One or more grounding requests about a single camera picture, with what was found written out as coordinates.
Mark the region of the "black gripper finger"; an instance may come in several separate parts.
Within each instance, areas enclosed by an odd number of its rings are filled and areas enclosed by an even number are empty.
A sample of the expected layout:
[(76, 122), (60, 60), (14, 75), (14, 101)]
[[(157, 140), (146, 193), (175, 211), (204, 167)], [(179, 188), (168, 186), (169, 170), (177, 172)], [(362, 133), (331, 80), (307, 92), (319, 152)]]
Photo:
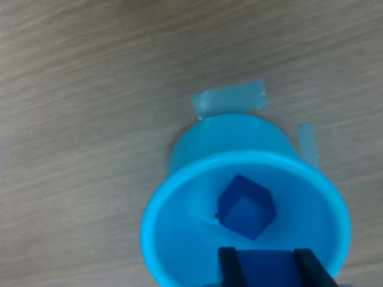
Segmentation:
[(293, 258), (304, 287), (338, 287), (310, 249), (295, 249)]
[(222, 286), (247, 286), (242, 272), (241, 263), (234, 247), (220, 247), (218, 249), (218, 259), (222, 273)]

